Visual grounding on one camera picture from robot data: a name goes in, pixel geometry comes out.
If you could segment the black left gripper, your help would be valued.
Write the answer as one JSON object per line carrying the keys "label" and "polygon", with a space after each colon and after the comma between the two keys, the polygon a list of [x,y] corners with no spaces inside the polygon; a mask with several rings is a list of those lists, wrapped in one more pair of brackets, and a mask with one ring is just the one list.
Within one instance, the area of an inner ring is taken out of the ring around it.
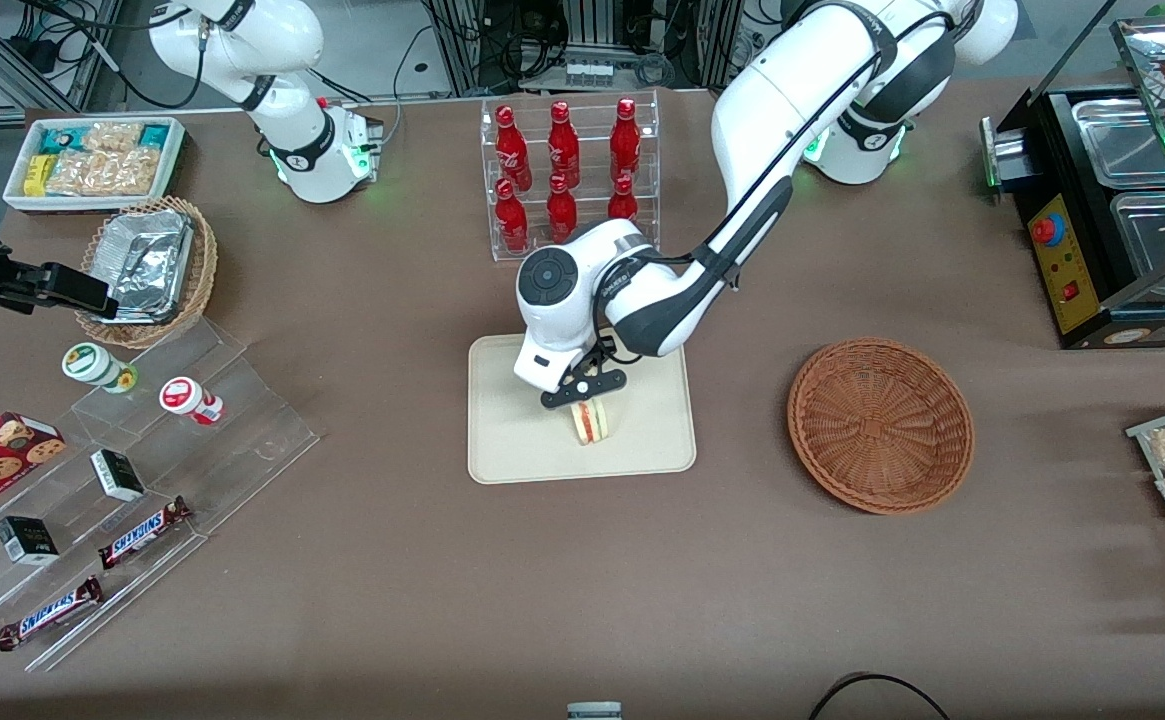
{"label": "black left gripper", "polygon": [[578,382],[617,382],[619,370],[606,369],[610,355],[617,351],[613,337],[599,337],[591,350],[577,363]]}

